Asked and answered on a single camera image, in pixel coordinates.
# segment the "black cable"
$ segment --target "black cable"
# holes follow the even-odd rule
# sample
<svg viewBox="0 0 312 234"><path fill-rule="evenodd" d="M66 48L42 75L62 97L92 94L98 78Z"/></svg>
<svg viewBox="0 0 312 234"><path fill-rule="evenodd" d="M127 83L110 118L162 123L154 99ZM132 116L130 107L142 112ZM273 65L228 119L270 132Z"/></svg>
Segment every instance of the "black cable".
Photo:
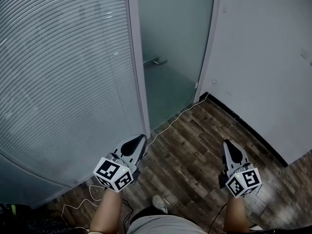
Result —
<svg viewBox="0 0 312 234"><path fill-rule="evenodd" d="M127 230L126 230L126 224L127 224L127 221L130 219L132 213L133 213L133 208L130 206L129 202L125 199L122 200L122 203L125 204L126 206L128 206L131 211L128 213L128 215L126 215L125 219L123 220L122 222L122 226L123 226L123 230L125 232L125 234L127 233Z"/></svg>
<svg viewBox="0 0 312 234"><path fill-rule="evenodd" d="M210 232L210 230L211 230L211 227L213 226L213 224L214 224L216 218L221 214L223 208L224 208L227 204L228 204L228 203L225 203L225 204L221 207L221 210L219 211L218 215L215 216L215 218L214 218L214 220L213 220L213 222L212 222L212 224L211 224L211 226L210 226L210 228L209 228L208 234L209 234L209 232Z"/></svg>

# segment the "door handle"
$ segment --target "door handle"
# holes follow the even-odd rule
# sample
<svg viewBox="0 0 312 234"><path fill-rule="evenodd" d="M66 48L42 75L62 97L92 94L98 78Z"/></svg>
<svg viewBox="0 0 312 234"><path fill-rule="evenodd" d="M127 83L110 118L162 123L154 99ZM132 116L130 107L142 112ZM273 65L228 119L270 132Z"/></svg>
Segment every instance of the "door handle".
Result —
<svg viewBox="0 0 312 234"><path fill-rule="evenodd" d="M143 60L143 64L146 64L146 63L153 63L153 64L156 64L156 65L163 65L163 64L165 64L165 63L167 63L168 62L168 60L167 59L165 59L165 60L163 60L163 61L160 61L160 57L159 56L154 56L154 57L152 57L152 58L150 58L150 59L147 59L147 60Z"/></svg>

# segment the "baseboard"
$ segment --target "baseboard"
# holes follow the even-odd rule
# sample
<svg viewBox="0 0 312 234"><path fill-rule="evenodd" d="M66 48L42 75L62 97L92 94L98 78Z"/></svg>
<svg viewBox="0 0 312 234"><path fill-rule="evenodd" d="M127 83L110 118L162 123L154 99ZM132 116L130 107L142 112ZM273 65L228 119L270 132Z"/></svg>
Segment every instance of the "baseboard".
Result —
<svg viewBox="0 0 312 234"><path fill-rule="evenodd" d="M203 100L207 96L207 92L199 97L199 101ZM238 114L229 109L225 104L219 101L216 97L211 94L208 95L208 99L213 103L222 108L226 113L233 117L238 123L240 123L249 133L251 133L284 167L288 167L287 162L282 156L250 125L248 125Z"/></svg>

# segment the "white wall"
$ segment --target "white wall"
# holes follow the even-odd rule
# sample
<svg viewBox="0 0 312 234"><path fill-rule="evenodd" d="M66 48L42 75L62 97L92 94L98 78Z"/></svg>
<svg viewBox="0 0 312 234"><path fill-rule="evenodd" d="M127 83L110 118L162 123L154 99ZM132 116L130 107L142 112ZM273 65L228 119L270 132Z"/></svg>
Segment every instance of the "white wall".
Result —
<svg viewBox="0 0 312 234"><path fill-rule="evenodd" d="M138 0L143 57L158 55L197 83L213 0Z"/></svg>
<svg viewBox="0 0 312 234"><path fill-rule="evenodd" d="M311 61L312 0L220 0L201 94L211 88L292 163L312 149Z"/></svg>

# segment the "white cable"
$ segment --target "white cable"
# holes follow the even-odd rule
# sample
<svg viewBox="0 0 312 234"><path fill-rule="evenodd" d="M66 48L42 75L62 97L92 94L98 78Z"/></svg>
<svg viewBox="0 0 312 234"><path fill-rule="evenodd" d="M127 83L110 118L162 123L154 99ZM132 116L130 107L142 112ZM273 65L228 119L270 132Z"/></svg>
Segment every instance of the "white cable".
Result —
<svg viewBox="0 0 312 234"><path fill-rule="evenodd" d="M190 107L189 109L184 110L173 122L171 122L171 124L169 125L169 127L167 127L167 128L166 128L164 131L162 131L161 133L157 134L157 135L155 136L154 140L153 140L151 143L149 143L149 144L147 145L147 147L146 147L146 149L145 149L144 155L146 154L148 147L156 140L156 138L157 138L159 135L161 135L163 132L167 131L167 130L172 126L172 124L175 123L175 122L180 118L180 116L181 116L184 112L189 111L189 110L191 110L192 108L194 108L196 105L198 105L198 104L204 102L204 101L207 99L207 97L208 97L209 94L210 94L210 92L207 94L207 96L206 96L201 102L198 102L198 103L194 104L192 107Z"/></svg>
<svg viewBox="0 0 312 234"><path fill-rule="evenodd" d="M74 207L74 206L71 206L71 205L64 204L64 206L63 206L63 211L62 211L62 217L63 217L63 213L64 213L64 210L65 210L65 206L68 206L68 207L71 207L71 208L74 208L74 209L78 210L78 209L81 207L81 205L84 203L84 201L88 201L88 202L90 202L91 204L93 204L94 206L98 207L98 205L92 203L90 200L88 200L88 199L85 198L85 199L80 203L80 205L79 205L77 208Z"/></svg>
<svg viewBox="0 0 312 234"><path fill-rule="evenodd" d="M103 189L105 189L105 188L102 187L102 186L98 186L98 185L90 185L90 186L89 186L89 193L90 193L91 198L92 198L94 201L101 201L102 199L95 199L95 198L92 196L91 187L99 187L99 188L103 188Z"/></svg>
<svg viewBox="0 0 312 234"><path fill-rule="evenodd" d="M73 229L78 229L78 228L82 228L82 229L86 230L87 232L89 232L89 231L90 231L89 229L84 228L84 227L81 227L81 226L74 227Z"/></svg>

